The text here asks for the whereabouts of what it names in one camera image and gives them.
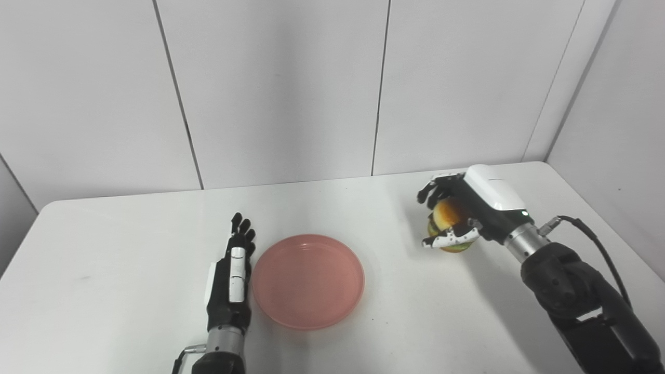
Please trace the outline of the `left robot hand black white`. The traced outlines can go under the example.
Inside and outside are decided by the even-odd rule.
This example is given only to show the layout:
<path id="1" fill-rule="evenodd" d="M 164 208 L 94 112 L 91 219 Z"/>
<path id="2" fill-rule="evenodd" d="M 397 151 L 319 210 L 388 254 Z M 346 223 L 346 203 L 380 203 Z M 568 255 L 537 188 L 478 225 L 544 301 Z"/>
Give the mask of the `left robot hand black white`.
<path id="1" fill-rule="evenodd" d="M 231 218 L 231 235 L 223 257 L 214 263 L 206 305 L 208 331 L 231 325 L 245 333 L 251 324 L 248 296 L 255 237 L 251 220 L 237 212 Z"/>

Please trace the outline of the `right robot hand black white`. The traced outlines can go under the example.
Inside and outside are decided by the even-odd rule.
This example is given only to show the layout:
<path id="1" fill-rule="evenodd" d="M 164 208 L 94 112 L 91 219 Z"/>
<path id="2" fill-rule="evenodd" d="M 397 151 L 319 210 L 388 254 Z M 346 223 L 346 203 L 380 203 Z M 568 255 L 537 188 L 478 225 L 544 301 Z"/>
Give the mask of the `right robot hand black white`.
<path id="1" fill-rule="evenodd" d="M 534 225 L 513 187 L 485 164 L 432 177 L 418 192 L 417 202 L 427 206 L 430 226 L 437 227 L 422 240 L 425 248 L 449 248 L 480 237 L 504 245 L 515 230 Z"/>

